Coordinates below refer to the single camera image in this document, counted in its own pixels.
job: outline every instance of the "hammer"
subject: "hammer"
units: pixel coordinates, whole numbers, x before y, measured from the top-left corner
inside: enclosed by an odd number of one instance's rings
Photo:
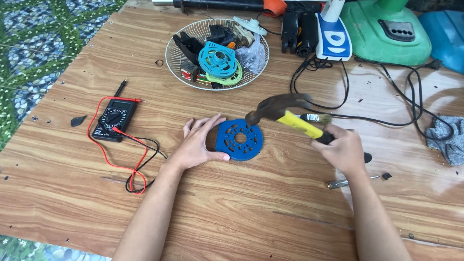
[[[262,118],[267,118],[290,126],[327,145],[335,139],[332,134],[305,122],[287,110],[289,107],[309,109],[311,108],[311,104],[307,102],[309,100],[311,100],[311,95],[307,93],[275,95],[260,102],[256,111],[252,111],[245,116],[245,121],[249,125],[256,125]],[[368,163],[371,160],[372,155],[364,152],[364,162]]]

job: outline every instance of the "plastic bag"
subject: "plastic bag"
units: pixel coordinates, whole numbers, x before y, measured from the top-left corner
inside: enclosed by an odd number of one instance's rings
[[[258,74],[264,67],[266,51],[261,44],[259,34],[255,33],[255,41],[250,47],[242,47],[235,50],[235,58],[242,65],[242,69]]]

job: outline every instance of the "hand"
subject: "hand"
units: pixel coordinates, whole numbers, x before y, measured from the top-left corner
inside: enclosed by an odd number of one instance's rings
[[[313,139],[311,145],[344,175],[366,173],[364,150],[358,132],[345,130],[333,124],[327,124],[325,130],[334,135],[335,140],[325,145]]]
[[[187,121],[184,126],[184,140],[168,157],[166,163],[172,163],[182,170],[186,170],[210,160],[229,160],[230,156],[227,153],[212,152],[206,149],[205,142],[208,132],[226,120],[226,118],[220,117],[221,114],[218,113],[212,118],[197,120],[192,129],[190,126],[193,123],[193,118]]]

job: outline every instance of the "green plastic part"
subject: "green plastic part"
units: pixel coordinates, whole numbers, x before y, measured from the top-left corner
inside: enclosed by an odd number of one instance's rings
[[[242,66],[240,65],[240,63],[238,62],[237,59],[236,59],[236,61],[237,61],[237,70],[235,71],[235,73],[232,76],[221,79],[221,78],[213,77],[213,76],[211,76],[211,75],[209,75],[207,73],[206,78],[210,82],[220,83],[220,84],[226,85],[226,86],[236,85],[237,83],[240,82],[240,80],[243,77]]]
[[[427,61],[432,45],[416,15],[405,8],[407,0],[359,0],[343,6],[340,18],[345,24],[353,54],[392,64],[421,65]],[[378,20],[410,22],[415,39],[402,42],[390,39]]]

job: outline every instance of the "gray cloth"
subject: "gray cloth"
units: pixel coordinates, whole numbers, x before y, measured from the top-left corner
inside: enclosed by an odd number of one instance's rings
[[[451,124],[454,135],[445,141],[427,139],[427,146],[441,151],[446,162],[451,166],[464,164],[464,118],[454,116],[440,116]],[[451,133],[450,128],[443,122],[435,119],[435,128],[428,128],[425,133],[429,137],[444,138]]]

